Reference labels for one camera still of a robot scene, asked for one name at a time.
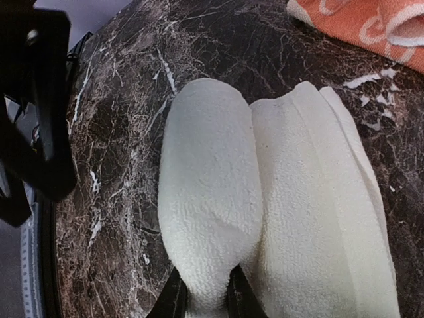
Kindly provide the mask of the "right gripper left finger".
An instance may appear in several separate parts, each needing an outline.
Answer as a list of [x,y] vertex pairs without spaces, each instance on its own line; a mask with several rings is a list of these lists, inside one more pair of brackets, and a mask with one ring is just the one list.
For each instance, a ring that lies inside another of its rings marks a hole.
[[176,268],[170,272],[164,288],[147,318],[184,318],[187,306],[187,287]]

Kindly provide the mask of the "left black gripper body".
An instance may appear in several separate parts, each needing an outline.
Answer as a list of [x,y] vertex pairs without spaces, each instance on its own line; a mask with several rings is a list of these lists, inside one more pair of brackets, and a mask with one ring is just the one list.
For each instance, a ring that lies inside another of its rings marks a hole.
[[24,184],[60,201],[76,184],[68,140],[66,61],[70,21],[34,1],[1,2],[1,99],[36,107],[42,152],[36,153],[1,102],[1,219],[21,226],[31,210]]

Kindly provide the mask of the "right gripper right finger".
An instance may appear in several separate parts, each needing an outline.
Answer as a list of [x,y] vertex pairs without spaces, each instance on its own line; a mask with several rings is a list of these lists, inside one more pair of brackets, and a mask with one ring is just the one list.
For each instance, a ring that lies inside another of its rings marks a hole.
[[230,273],[227,311],[229,318],[268,318],[240,265],[235,266]]

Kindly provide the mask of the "cream white towel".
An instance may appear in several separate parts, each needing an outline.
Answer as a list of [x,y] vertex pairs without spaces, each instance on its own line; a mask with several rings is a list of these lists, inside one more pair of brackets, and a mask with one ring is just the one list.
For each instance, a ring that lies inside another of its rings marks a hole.
[[186,317],[226,317],[240,266],[269,317],[399,317],[378,182],[330,87],[247,103],[186,84],[162,145],[158,219]]

